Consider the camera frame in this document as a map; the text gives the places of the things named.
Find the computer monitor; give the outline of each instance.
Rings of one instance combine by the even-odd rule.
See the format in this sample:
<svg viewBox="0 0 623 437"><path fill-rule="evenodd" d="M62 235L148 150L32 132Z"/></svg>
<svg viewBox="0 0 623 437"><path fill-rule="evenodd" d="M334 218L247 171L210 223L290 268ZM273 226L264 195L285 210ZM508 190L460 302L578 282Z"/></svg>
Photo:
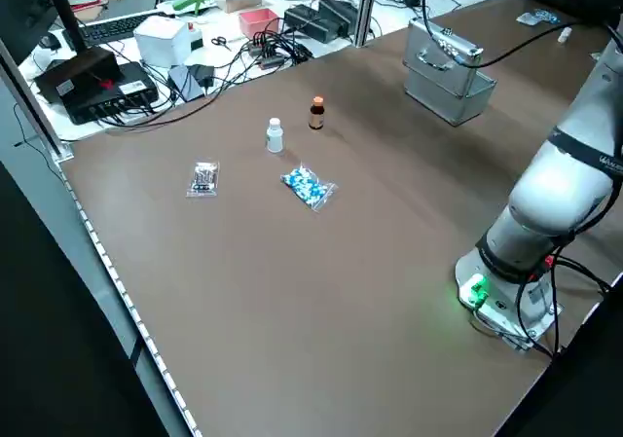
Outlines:
<svg viewBox="0 0 623 437"><path fill-rule="evenodd" d="M0 0L0 37L21 64L57 17L53 0Z"/></svg>

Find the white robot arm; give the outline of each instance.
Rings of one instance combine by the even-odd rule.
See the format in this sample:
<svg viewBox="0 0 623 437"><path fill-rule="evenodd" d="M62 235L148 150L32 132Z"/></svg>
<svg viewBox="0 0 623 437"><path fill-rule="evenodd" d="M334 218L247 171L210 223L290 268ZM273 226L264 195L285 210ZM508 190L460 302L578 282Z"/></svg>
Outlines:
<svg viewBox="0 0 623 437"><path fill-rule="evenodd" d="M623 54L612 41L508 205L456 265L461 302L514 346L530 347L560 311L543 276L546 258L620 191L622 136ZM483 291L487 297L479 298Z"/></svg>

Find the white tabletop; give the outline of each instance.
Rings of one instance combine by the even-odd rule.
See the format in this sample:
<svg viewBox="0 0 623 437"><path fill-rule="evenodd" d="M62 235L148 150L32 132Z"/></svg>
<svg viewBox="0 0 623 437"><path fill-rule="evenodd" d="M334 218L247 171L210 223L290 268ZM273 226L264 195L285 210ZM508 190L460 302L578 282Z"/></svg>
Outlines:
<svg viewBox="0 0 623 437"><path fill-rule="evenodd" d="M353 2L355 5L358 5L359 2L359 0L350 1ZM377 1L381 4L391 4L386 0ZM483 0L456 1L458 1L462 5L462 7L465 7ZM429 7L428 16L431 18L446 14L457 7L455 2L451 0L426 0L426 3ZM316 7L317 1L313 2L263 0L262 6L270 8L278 16L283 17L285 11L289 7L297 4L306 4ZM409 20L415 15L414 12L410 9L388 7L381 4L375 4L373 9L374 19L371 20L371 29L374 31L376 36L380 36L381 34L385 35L387 33L391 33L393 31L404 28L408 25ZM225 14L221 10L214 8L208 10L204 15L201 15L199 17L194 17L194 15L189 14L182 16L182 19L194 22L203 34L203 48L193 51L191 55L189 55L189 57L186 59L186 65L204 64L211 66L221 66L227 64L228 62L231 62L231 60L234 58L242 45L247 41L246 37L244 37L239 29L238 13ZM31 56L29 56L19 67L19 70L21 71L23 77L26 79L26 82L28 82L28 85L30 85L32 91L35 93L35 97L38 99L43 112L55 129L56 134L61 140L75 141L81 140L96 133L100 133L108 128L111 128L112 126L108 126L103 122L91 122L77 126L69 120L65 108L61 104L49 104L40 94L38 94L39 90L37 86L34 85L32 79L38 76L42 72L42 69L45 69L53 59L67 59L75 54L67 46L65 40L61 35L60 30L53 31L53 33L60 41L62 48L55 53L52 53L49 50L43 50L40 47L35 48ZM222 46L215 46L211 43L211 39L217 36L222 36L226 40L228 40L227 44L230 50L227 50ZM299 37L298 34L297 41L305 45L313 53L314 57L320 57L329 53L333 53L351 44L350 40L347 39L337 39L332 41L331 43L322 44L311 38ZM109 49L106 45L101 46L104 49ZM114 50L123 54L123 56L125 56L127 59L130 59L132 61L138 61L141 59L140 52L133 38L128 38L123 41L112 42L110 46ZM120 56L117 56L117 60L120 64L128 62L126 59ZM242 72L246 68L245 65L249 65L251 62L252 58L249 56L249 54L242 55L241 60L238 60L237 62L232 64L230 78ZM161 72L166 78L166 69L158 68L157 70L159 70L159 72ZM224 78L227 75L227 70L227 67L216 69L214 72L214 76L216 78ZM246 78L253 79L271 72L272 70L262 70L256 66L252 67L248 71ZM210 90L208 90L208 92L219 88L221 82L215 81L214 84L215 85ZM169 92L167 88L165 88L161 84L156 85L158 86L158 89L160 91L160 98L155 104L161 104L168 97ZM136 115L121 115L121 118L124 120L124 122L127 123L131 123L132 121L144 120L140 116Z"/></svg>

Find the pink container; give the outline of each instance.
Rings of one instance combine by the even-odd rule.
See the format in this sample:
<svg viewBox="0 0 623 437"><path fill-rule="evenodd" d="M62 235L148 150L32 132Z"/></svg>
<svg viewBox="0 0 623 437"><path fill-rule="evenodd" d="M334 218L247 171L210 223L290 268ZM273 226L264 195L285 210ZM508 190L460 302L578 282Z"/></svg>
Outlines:
<svg viewBox="0 0 623 437"><path fill-rule="evenodd" d="M250 40L264 30L279 31L279 16L270 9L243 12L239 15L240 30Z"/></svg>

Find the keyboard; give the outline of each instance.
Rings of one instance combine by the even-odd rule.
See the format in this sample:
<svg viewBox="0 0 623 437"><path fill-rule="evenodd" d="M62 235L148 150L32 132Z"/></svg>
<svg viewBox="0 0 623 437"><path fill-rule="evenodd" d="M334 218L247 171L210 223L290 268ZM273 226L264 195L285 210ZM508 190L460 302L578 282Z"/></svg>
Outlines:
<svg viewBox="0 0 623 437"><path fill-rule="evenodd" d="M110 43L111 41L124 40L134 36L134 28L140 25L146 18L151 16L167 17L164 12L154 12L131 16L127 18L117 18L116 20L103 21L95 25L84 25L80 27L80 34L88 47ZM69 39L67 30L62 30L62 36L73 50L74 46Z"/></svg>

